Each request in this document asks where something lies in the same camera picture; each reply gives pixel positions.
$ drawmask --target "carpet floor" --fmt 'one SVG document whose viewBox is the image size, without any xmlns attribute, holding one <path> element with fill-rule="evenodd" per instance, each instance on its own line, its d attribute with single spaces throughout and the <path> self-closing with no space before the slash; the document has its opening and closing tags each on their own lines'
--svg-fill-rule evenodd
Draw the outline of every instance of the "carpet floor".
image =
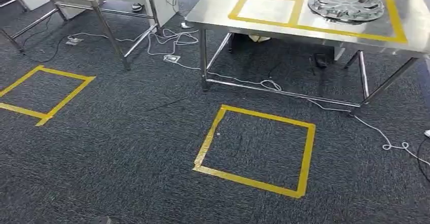
<svg viewBox="0 0 430 224">
<path fill-rule="evenodd" d="M 185 13 L 198 0 L 180 0 Z M 18 31 L 47 10 L 18 14 L 4 9 L 0 25 Z M 127 10 L 128 3 L 108 1 Z M 134 38 L 149 24 L 106 14 L 120 39 Z M 166 25 L 181 31 L 181 16 Z M 42 23 L 24 35 L 45 29 Z M 22 77 L 54 52 L 67 34 L 102 34 L 97 18 L 84 12 L 68 23 L 54 15 L 46 32 L 26 42 L 22 56 L 0 37 L 0 87 Z M 213 55 L 225 36 L 208 31 Z M 96 76 L 44 126 L 38 118 L 0 109 L 0 222 L 90 223 L 110 216 L 114 223 L 428 223 L 430 184 L 406 151 L 385 151 L 384 138 L 344 113 L 324 111 L 303 99 L 212 85 L 202 92 L 200 75 L 147 54 L 145 41 L 124 71 L 107 39 L 82 36 L 76 46 L 59 45 L 47 68 Z M 172 44 L 155 45 L 157 52 Z M 123 49 L 129 42 L 121 43 Z M 309 63 L 314 52 L 332 48 L 270 40 L 244 42 L 222 51 L 212 72 L 259 82 L 271 77 L 285 90 L 359 102 L 357 64 L 342 69 L 354 51 L 326 70 Z M 198 44 L 177 55 L 197 67 Z M 408 58 L 366 53 L 369 86 L 375 89 Z M 395 145 L 416 152 L 430 128 L 424 61 L 360 112 Z M 38 71 L 0 98 L 47 113 L 82 81 Z M 222 104 L 316 125 L 306 194 L 299 199 L 193 171 L 194 160 Z M 288 189 L 296 189 L 305 129 L 228 111 L 220 121 L 203 165 Z M 430 160 L 430 142 L 421 149 Z M 427 174 L 430 169 L 424 168 Z"/>
</svg>

